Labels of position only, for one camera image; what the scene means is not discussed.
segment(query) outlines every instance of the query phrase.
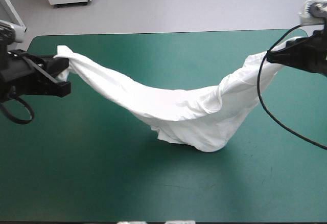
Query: gray floor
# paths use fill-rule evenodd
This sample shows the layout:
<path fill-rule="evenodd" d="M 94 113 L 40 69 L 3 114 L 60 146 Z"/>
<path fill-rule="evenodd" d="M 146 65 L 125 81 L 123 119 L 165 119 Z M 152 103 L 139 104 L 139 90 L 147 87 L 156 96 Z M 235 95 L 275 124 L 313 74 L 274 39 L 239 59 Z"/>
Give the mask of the gray floor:
<path fill-rule="evenodd" d="M 28 28 L 22 49 L 39 35 L 290 28 L 299 23 L 304 1 L 92 0 L 87 6 L 53 8 L 48 0 L 11 0 Z"/>

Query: green table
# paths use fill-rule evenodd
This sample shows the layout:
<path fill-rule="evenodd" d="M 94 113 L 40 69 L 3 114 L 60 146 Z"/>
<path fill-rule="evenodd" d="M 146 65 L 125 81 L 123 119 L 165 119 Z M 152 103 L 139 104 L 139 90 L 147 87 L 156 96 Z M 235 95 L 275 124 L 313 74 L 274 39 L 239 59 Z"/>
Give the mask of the green table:
<path fill-rule="evenodd" d="M 65 44 L 140 83 L 192 89 L 216 85 L 285 31 L 40 36 L 29 52 L 54 54 Z M 327 220 L 327 152 L 260 106 L 224 149 L 203 153 L 157 140 L 77 75 L 69 79 L 65 98 L 25 97 L 36 111 L 30 125 L 0 116 L 0 220 Z M 287 125 L 324 143 L 326 84 L 284 68 L 264 99 Z"/>

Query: wrinkled fabric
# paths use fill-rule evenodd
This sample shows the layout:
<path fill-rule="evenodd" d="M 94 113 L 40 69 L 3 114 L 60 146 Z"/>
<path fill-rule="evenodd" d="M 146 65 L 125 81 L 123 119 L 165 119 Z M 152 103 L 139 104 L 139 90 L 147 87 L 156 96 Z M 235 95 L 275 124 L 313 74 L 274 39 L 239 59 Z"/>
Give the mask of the wrinkled fabric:
<path fill-rule="evenodd" d="M 274 50 L 285 47 L 285 42 Z M 58 46 L 55 57 L 69 58 L 69 68 L 57 78 L 78 74 L 105 98 L 128 109 L 158 133 L 158 139 L 184 143 L 212 152 L 223 148 L 258 104 L 256 79 L 266 54 L 250 55 L 243 66 L 227 75 L 219 85 L 194 90 L 170 90 L 142 85 L 117 71 Z M 265 62 L 261 90 L 269 85 L 283 66 Z"/>

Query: black cable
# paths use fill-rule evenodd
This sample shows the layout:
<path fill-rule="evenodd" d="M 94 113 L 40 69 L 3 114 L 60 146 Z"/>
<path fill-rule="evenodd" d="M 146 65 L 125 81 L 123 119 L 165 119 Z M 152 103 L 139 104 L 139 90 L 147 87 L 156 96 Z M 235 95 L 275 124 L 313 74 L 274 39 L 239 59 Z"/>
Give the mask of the black cable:
<path fill-rule="evenodd" d="M 26 110 L 28 111 L 30 118 L 28 120 L 17 118 L 14 115 L 12 115 L 2 103 L 0 103 L 0 110 L 2 111 L 2 113 L 14 123 L 23 124 L 23 125 L 30 123 L 34 119 L 34 111 L 31 108 L 31 106 L 25 100 L 23 100 L 18 96 L 10 96 L 10 98 L 22 104 L 23 107 L 26 108 Z"/>
<path fill-rule="evenodd" d="M 258 79 L 257 79 L 257 82 L 256 82 L 256 90 L 258 92 L 258 97 L 259 97 L 259 100 L 260 100 L 260 103 L 261 103 L 261 106 L 263 107 L 263 109 L 265 110 L 265 112 L 279 125 L 281 126 L 282 128 L 286 129 L 288 132 L 294 134 L 295 136 L 315 145 L 315 146 L 318 146 L 322 149 L 325 149 L 327 150 L 327 146 L 324 146 L 324 145 L 321 145 L 313 140 L 310 140 L 309 138 L 303 136 L 303 135 L 300 135 L 299 133 L 295 132 L 294 130 L 290 129 L 289 127 L 287 127 L 286 125 L 284 125 L 280 120 L 278 120 L 270 111 L 269 109 L 266 107 L 262 97 L 261 97 L 261 91 L 260 91 L 260 77 L 261 77 L 261 72 L 262 72 L 262 67 L 264 65 L 264 62 L 265 60 L 267 59 L 267 56 L 268 54 L 271 52 L 271 50 L 278 44 L 280 43 L 289 33 L 291 33 L 292 31 L 294 31 L 295 29 L 297 28 L 300 28 L 301 25 L 298 25 L 298 26 L 295 26 L 293 27 L 292 29 L 288 30 L 277 42 L 275 42 L 273 44 L 273 46 L 267 51 L 267 53 L 265 54 L 264 58 L 262 59 L 262 62 L 260 64 L 260 68 L 259 68 L 259 72 L 258 72 Z"/>

